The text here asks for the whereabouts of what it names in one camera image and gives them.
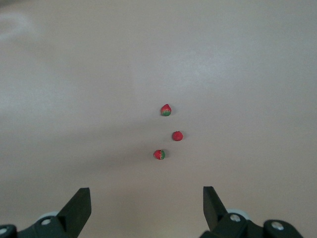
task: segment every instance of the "beige tabletop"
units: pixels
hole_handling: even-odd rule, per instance
[[[198,238],[214,186],[315,237],[316,63],[316,0],[0,0],[0,224],[89,187],[80,238]]]

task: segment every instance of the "gray surface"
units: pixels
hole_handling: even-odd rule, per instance
[[[89,186],[82,238],[195,238],[212,185],[315,237],[316,43],[315,0],[2,5],[0,224]]]

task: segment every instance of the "silver screw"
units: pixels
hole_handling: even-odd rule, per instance
[[[232,215],[230,216],[230,219],[231,219],[232,221],[234,221],[234,222],[240,222],[240,221],[241,221],[240,217],[239,217],[237,214],[232,214]]]
[[[6,233],[7,230],[8,230],[7,228],[2,228],[2,229],[0,229],[0,235]]]
[[[279,230],[279,231],[282,231],[284,230],[284,227],[282,224],[280,224],[279,222],[272,222],[272,227]]]
[[[45,225],[47,225],[47,224],[49,224],[49,223],[51,223],[51,219],[50,219],[50,218],[43,220],[43,221],[41,222],[41,225],[42,225],[42,226],[45,226]]]

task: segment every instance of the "screw head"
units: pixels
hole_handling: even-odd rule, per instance
[[[2,228],[2,229],[0,229],[0,235],[6,233],[7,230],[8,230],[7,228]]]
[[[272,227],[273,227],[274,229],[277,229],[277,230],[279,230],[279,231],[284,230],[283,225],[280,224],[279,222],[272,222],[271,225],[272,225]]]
[[[51,223],[51,219],[50,219],[50,218],[47,218],[47,219],[45,219],[45,220],[42,220],[41,225],[42,225],[42,226],[45,226],[45,225],[47,225],[47,224],[49,224],[49,223]]]
[[[234,221],[234,222],[240,222],[240,221],[241,221],[240,217],[239,217],[237,214],[232,214],[232,215],[230,216],[230,219],[231,219],[232,221]]]

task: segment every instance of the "metal bolt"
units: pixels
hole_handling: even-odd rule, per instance
[[[45,220],[42,220],[41,225],[42,225],[42,226],[45,226],[45,225],[47,225],[47,224],[49,224],[49,223],[51,223],[51,219],[50,219],[50,218],[45,219]]]
[[[241,221],[240,217],[239,217],[237,214],[232,214],[232,215],[230,216],[230,219],[231,219],[232,221],[234,221],[234,222],[240,222],[240,221]]]
[[[7,228],[2,228],[2,229],[0,229],[0,235],[6,233],[7,230],[8,230]]]
[[[279,231],[282,231],[284,230],[284,227],[282,224],[280,224],[279,222],[272,222],[272,227],[279,230]]]

